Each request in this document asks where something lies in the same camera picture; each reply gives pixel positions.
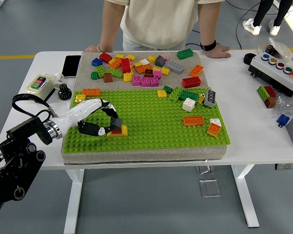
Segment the person's right hand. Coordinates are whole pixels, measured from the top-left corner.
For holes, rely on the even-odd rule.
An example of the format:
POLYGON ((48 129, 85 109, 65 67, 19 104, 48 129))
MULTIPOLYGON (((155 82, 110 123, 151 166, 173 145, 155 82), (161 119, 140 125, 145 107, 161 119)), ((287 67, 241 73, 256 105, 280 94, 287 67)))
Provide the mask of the person's right hand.
POLYGON ((93 45, 87 47, 82 53, 85 54, 85 53, 98 53, 98 52, 100 52, 98 45, 93 44, 93 45))

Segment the person's left hand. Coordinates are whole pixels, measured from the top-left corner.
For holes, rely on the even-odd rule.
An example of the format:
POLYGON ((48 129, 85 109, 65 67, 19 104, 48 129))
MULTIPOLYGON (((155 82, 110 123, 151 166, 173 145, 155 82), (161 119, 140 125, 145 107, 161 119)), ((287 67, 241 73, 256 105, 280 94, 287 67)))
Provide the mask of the person's left hand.
POLYGON ((231 54, 228 53, 230 50, 229 46, 223 46, 221 44, 217 44, 213 50, 204 51, 204 54, 212 59, 222 59, 222 58, 230 58, 231 54))

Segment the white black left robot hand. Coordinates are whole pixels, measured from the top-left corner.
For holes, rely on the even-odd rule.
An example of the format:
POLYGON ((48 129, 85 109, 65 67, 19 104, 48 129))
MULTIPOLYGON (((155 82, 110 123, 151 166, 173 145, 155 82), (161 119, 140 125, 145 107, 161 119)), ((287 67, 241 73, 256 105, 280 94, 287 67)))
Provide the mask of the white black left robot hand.
POLYGON ((64 137, 69 128, 76 126, 80 133, 96 137, 103 136, 113 130, 121 130, 122 128, 122 120, 118 117, 114 106, 100 98, 85 100, 71 108, 64 115, 51 118, 49 123, 56 132, 56 138, 64 137), (101 127, 84 121, 85 118, 99 109, 111 117, 109 127, 101 127))

